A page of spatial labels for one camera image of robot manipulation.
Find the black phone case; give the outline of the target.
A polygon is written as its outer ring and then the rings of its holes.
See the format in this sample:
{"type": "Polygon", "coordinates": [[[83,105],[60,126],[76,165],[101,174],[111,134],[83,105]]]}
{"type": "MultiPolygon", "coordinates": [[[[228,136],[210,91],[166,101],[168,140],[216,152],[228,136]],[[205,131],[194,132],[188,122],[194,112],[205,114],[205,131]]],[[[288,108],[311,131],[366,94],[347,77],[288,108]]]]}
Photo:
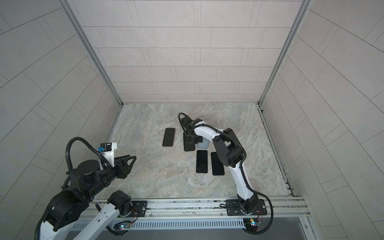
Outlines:
{"type": "Polygon", "coordinates": [[[196,145],[193,143],[188,143],[187,140],[189,137],[187,136],[186,133],[183,133],[183,146],[184,146],[184,151],[185,152],[193,152],[196,150],[196,145]]]}

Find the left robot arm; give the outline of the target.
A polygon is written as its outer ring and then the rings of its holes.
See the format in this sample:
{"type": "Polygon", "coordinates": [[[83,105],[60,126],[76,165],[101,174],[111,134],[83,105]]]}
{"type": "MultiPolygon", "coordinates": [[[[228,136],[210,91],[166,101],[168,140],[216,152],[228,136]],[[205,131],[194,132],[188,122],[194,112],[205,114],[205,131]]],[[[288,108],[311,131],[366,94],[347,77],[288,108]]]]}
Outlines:
{"type": "MultiPolygon", "coordinates": [[[[112,168],[101,169],[96,160],[87,160],[76,169],[69,172],[71,184],[55,195],[49,202],[43,217],[39,220],[34,238],[36,240],[64,239],[81,213],[86,210],[94,197],[115,179],[124,179],[131,172],[136,161],[135,156],[115,158],[112,168]]],[[[133,220],[139,217],[139,212],[133,207],[131,197],[122,191],[116,191],[108,198],[98,214],[76,236],[77,240],[95,240],[102,231],[108,230],[116,236],[122,232],[110,228],[117,217],[133,214],[133,220]]]]}

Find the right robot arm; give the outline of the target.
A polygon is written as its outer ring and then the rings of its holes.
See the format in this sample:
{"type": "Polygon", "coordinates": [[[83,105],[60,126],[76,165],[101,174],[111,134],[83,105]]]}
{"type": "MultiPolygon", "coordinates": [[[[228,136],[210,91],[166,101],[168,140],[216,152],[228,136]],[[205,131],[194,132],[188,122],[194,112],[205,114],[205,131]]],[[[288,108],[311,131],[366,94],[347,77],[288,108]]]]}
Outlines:
{"type": "Polygon", "coordinates": [[[180,124],[183,131],[194,142],[202,137],[213,143],[219,160],[229,168],[233,176],[240,201],[240,209],[246,215],[252,214],[256,209],[259,198],[248,182],[247,174],[243,168],[247,154],[235,133],[231,129],[216,129],[207,125],[201,119],[192,121],[187,116],[180,120],[180,124]]]}

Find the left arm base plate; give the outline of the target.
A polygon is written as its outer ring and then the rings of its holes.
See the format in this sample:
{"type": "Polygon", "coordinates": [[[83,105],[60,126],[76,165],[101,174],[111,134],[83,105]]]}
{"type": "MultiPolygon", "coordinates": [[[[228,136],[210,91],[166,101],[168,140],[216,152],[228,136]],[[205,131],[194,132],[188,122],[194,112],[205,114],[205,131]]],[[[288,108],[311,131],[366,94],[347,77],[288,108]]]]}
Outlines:
{"type": "Polygon", "coordinates": [[[141,218],[144,217],[147,210],[147,201],[133,201],[125,203],[122,207],[120,218],[141,218]]]}

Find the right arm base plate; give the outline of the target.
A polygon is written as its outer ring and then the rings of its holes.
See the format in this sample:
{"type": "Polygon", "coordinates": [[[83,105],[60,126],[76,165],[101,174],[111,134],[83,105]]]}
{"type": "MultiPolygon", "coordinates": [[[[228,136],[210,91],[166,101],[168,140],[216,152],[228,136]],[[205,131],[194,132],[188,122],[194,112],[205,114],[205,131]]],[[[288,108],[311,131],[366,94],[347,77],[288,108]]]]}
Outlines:
{"type": "Polygon", "coordinates": [[[266,216],[268,214],[267,205],[263,199],[258,200],[256,206],[249,214],[242,211],[238,199],[226,200],[225,206],[228,216],[266,216]]]}

